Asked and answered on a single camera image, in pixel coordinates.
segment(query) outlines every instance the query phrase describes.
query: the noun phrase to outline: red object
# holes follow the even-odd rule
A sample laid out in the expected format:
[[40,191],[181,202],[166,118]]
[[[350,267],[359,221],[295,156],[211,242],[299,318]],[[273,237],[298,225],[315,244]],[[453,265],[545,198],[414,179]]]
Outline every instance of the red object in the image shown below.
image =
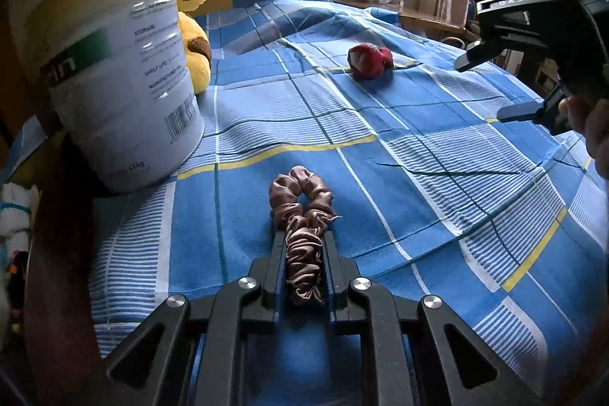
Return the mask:
[[354,76],[365,80],[379,78],[386,69],[394,67],[394,57],[387,47],[376,47],[368,43],[350,48],[347,60]]

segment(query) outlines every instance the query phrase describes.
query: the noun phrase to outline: human hand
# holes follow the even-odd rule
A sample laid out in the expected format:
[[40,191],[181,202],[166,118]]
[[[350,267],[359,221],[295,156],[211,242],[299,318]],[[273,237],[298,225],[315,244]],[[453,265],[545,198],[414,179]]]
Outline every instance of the human hand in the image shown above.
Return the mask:
[[563,99],[558,110],[567,114],[573,129],[586,137],[586,149],[596,161],[596,172],[609,179],[609,100],[601,98],[593,107],[583,95],[574,95]]

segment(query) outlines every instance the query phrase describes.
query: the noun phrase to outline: barcode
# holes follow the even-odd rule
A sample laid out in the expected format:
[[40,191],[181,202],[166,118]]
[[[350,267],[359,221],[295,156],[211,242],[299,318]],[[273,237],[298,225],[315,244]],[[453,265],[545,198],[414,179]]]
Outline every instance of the barcode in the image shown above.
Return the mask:
[[193,122],[196,116],[194,106],[195,98],[188,97],[175,111],[165,118],[167,129],[171,133],[171,137],[176,140],[188,129],[188,126]]

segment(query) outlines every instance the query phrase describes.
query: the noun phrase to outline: blue plaid bedsheet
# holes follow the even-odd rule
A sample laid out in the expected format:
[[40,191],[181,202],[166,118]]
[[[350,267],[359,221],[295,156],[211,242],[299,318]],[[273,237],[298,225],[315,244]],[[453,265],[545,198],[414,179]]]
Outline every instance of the blue plaid bedsheet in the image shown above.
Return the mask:
[[[270,182],[302,164],[334,192],[340,254],[397,295],[441,296],[551,395],[607,294],[607,194],[582,139],[497,122],[537,95],[492,64],[455,72],[460,50],[387,12],[274,0],[198,21],[213,52],[202,141],[163,184],[96,202],[102,355],[168,294],[245,275],[272,243]],[[392,74],[352,78],[362,42],[392,50]],[[359,403],[357,338],[322,318],[283,317],[249,356],[248,404]]]

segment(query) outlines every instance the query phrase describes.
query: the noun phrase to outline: can label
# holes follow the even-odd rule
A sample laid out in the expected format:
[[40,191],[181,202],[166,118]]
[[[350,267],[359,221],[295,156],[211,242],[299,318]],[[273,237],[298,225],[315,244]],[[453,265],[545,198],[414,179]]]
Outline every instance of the can label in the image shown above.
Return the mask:
[[40,69],[64,127],[112,190],[168,175],[203,134],[177,23],[175,0],[114,7],[54,40]]

